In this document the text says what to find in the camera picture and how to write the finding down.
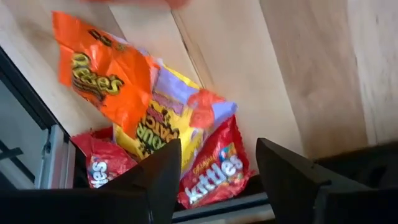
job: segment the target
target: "wooden wall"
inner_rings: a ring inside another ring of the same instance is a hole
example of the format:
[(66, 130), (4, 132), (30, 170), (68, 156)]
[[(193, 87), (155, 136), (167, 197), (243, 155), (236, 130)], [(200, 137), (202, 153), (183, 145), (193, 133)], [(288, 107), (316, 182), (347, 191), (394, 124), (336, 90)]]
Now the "wooden wall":
[(398, 136), (395, 0), (192, 0), (174, 11), (0, 0), (1, 47), (78, 134), (109, 121), (58, 84), (51, 10), (123, 37), (236, 101), (253, 168), (257, 137), (319, 158)]

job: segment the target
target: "red plastic wrapper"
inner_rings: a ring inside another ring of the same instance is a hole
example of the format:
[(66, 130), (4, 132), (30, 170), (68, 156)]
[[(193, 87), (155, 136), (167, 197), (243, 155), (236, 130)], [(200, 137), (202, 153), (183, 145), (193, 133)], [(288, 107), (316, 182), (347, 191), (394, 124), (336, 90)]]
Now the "red plastic wrapper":
[(178, 201), (189, 209), (226, 200), (240, 193), (251, 175), (234, 115), (206, 140), (180, 181)]
[(112, 137), (112, 127), (72, 137), (86, 155), (91, 188), (101, 187), (137, 165), (123, 148), (111, 142)]

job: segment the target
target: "candy wrapper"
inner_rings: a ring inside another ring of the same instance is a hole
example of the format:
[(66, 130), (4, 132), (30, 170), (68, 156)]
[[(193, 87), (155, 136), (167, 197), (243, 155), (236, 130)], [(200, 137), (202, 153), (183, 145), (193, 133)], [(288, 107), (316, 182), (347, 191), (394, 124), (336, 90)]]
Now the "candy wrapper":
[(206, 141), (192, 169), (180, 181), (178, 201), (195, 208), (240, 193), (252, 175), (235, 116), (225, 121)]
[(207, 136), (236, 111), (236, 104), (201, 89), (187, 77), (162, 66), (146, 115), (130, 138), (115, 126), (117, 144), (135, 155), (147, 158), (170, 140), (182, 145), (182, 176), (193, 164)]
[(53, 12), (53, 28), (60, 44), (59, 82), (134, 133), (148, 108), (157, 65), (125, 40), (63, 12)]
[(86, 156), (88, 182), (98, 188), (133, 168), (137, 163), (120, 146), (112, 143), (112, 128), (71, 138)]

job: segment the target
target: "orange candy bag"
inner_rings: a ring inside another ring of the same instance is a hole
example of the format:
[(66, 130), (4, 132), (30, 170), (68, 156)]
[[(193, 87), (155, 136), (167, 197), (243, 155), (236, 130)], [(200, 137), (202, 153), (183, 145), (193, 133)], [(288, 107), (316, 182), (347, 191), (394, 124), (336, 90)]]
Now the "orange candy bag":
[(127, 42), (63, 12), (53, 12), (53, 28), (60, 44), (59, 82), (134, 133), (152, 96), (155, 64)]

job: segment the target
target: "metal frame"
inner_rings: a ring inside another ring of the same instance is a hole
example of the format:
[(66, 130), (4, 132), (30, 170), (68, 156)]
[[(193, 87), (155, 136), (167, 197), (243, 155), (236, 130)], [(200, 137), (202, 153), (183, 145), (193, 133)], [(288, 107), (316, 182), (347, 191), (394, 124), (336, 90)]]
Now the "metal frame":
[[(16, 176), (22, 172), (32, 183), (34, 182), (34, 187), (39, 189), (72, 188), (76, 155), (74, 145), (69, 141), (67, 132), (59, 125), (55, 116), (1, 47), (0, 80), (39, 127), (49, 130), (49, 138), (42, 149), (42, 166), (39, 175), (35, 178), (34, 174), (14, 157), (11, 161), (19, 169)], [(31, 188), (27, 183), (19, 185), (22, 188)]]

